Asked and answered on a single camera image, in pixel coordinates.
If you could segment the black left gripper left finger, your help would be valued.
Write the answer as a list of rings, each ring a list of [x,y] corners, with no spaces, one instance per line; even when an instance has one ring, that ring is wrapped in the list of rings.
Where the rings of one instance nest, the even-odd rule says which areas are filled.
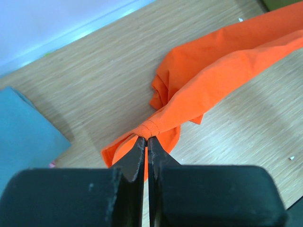
[[[108,169],[28,169],[0,200],[3,227],[140,227],[145,139]]]

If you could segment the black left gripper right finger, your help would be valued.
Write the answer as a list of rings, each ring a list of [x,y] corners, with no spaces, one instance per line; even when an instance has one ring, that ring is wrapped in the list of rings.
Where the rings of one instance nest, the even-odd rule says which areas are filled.
[[[182,165],[147,141],[152,227],[284,227],[288,213],[259,166]]]

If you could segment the orange t-shirt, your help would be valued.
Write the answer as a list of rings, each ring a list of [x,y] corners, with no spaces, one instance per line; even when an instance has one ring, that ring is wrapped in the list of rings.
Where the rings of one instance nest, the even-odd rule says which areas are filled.
[[[297,2],[173,48],[151,84],[155,113],[102,149],[105,164],[115,164],[139,137],[156,137],[171,152],[183,123],[200,124],[223,98],[302,46],[303,4]]]

